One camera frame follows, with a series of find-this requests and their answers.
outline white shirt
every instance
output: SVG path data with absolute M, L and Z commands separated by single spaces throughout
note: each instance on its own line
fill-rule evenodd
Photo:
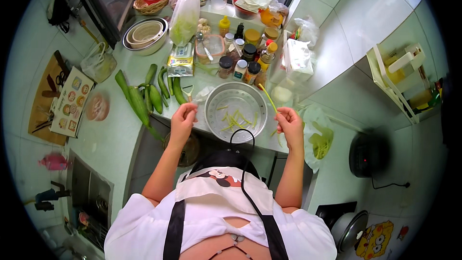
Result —
M 215 194 L 188 198 L 185 203 L 181 253 L 204 239 L 226 233 L 243 235 L 268 247 L 263 222 L 257 215 L 239 211 Z M 109 229 L 104 242 L 106 259 L 162 259 L 174 204 L 175 191 L 156 207 L 144 196 L 133 194 Z M 290 260 L 337 257 L 332 234 L 321 218 L 302 209 L 286 214 L 274 200 L 273 216 Z M 235 228 L 225 217 L 240 217 L 250 223 Z

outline necklace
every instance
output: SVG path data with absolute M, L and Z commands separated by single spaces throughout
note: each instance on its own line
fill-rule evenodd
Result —
M 247 254 L 244 250 L 240 249 L 240 248 L 237 246 L 237 244 L 238 244 L 239 242 L 244 241 L 245 237 L 244 237 L 244 236 L 238 236 L 238 235 L 236 235 L 236 234 L 231 234 L 231 238 L 234 240 L 234 244 L 233 244 L 232 246 L 229 246 L 229 247 L 227 247 L 227 248 L 225 248 L 225 249 L 222 249 L 222 250 L 218 250 L 218 251 L 217 251 L 212 257 L 210 257 L 208 260 L 211 260 L 213 257 L 217 256 L 218 254 L 221 254 L 223 251 L 226 251 L 226 250 L 231 249 L 231 248 L 233 248 L 233 247 L 237 248 L 239 251 L 241 251 L 242 253 L 244 253 L 245 256 L 246 256 L 247 258 L 249 258 L 250 260 L 253 260 L 252 257 L 251 257 L 249 254 Z

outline cutting board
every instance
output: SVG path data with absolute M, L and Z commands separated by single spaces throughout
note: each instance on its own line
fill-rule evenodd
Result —
M 44 110 L 49 111 L 51 107 L 51 103 L 53 102 L 53 99 L 54 99 L 54 98 L 42 96 L 42 92 L 44 90 L 51 89 L 50 86 L 48 85 L 47 75 L 49 74 L 51 78 L 53 79 L 53 81 L 55 81 L 56 77 L 59 75 L 60 72 L 61 72 L 61 67 L 59 66 L 58 61 L 56 60 L 56 57 L 53 54 L 51 56 L 50 61 L 48 62 L 45 72 L 43 72 L 42 79 L 40 80 L 40 83 L 38 84 L 37 92 L 35 93 L 34 103 L 32 104 L 31 117 L 29 118 L 29 128 L 27 132 L 30 135 L 41 138 L 42 140 L 45 140 L 47 142 L 64 146 L 64 144 L 66 143 L 67 136 L 63 136 L 55 132 L 51 132 L 48 129 L 49 128 L 48 126 L 32 133 L 34 130 L 37 129 L 36 121 L 46 121 L 47 120 L 47 116 L 44 113 L 40 112 L 40 110 L 38 109 L 38 106 L 42 106 Z

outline black bag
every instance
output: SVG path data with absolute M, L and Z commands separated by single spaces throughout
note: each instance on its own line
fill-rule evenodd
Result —
M 72 14 L 71 9 L 67 6 L 66 0 L 51 0 L 47 8 L 48 23 L 57 25 L 64 33 L 69 32 L 69 15 Z

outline metal steamer tray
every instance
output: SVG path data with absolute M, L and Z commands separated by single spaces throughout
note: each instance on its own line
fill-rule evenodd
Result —
M 254 137 L 257 137 L 263 130 L 267 122 L 268 107 L 261 93 L 253 86 L 232 82 L 220 84 L 207 97 L 205 101 L 205 121 L 212 133 L 219 139 L 229 142 L 233 134 L 231 129 L 222 130 L 229 126 L 227 120 L 222 120 L 226 112 L 233 115 L 236 110 L 252 124 L 245 126 Z M 252 128 L 257 113 L 257 124 Z M 238 123 L 243 123 L 244 120 L 239 118 Z M 234 126 L 234 131 L 238 130 L 238 126 Z M 245 143 L 252 139 L 251 134 L 241 130 L 237 132 L 232 143 Z

